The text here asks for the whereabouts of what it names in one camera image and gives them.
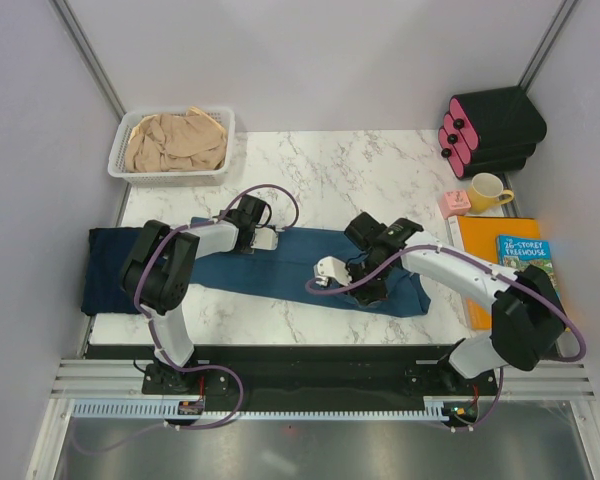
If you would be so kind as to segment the blue t shirt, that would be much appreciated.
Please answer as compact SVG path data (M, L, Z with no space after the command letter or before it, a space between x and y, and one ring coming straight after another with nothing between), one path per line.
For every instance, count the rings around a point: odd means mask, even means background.
M195 261L190 283L233 293L286 300L337 310L408 318L425 315L431 300L420 277L404 270L390 273L388 298L361 306L351 296L316 296L305 284L313 267L327 256L350 260L361 251L340 231L294 227L283 233L273 251L252 254L220 253Z

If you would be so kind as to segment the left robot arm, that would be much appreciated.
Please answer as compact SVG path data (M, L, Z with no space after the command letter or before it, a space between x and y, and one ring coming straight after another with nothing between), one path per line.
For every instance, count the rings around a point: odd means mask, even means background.
M245 195L217 217L170 227L146 222L120 272L120 285L148 320L154 360L144 370L145 394L189 394L199 382L192 363L194 343L182 310L195 261L219 253L251 253L277 247L278 234L269 225L271 207Z

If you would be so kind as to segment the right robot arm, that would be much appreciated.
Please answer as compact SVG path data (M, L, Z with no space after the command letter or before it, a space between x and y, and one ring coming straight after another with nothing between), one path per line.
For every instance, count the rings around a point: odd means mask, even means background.
M352 280L372 277L373 288L359 286L352 291L354 295L377 296L385 271L400 267L491 311L491 330L460 341L441 361L437 377L449 393L463 392L475 377L495 368L510 365L533 370L565 330L557 293L538 267L516 271L489 263L445 244L406 218L387 226L363 212L344 234L366 254Z

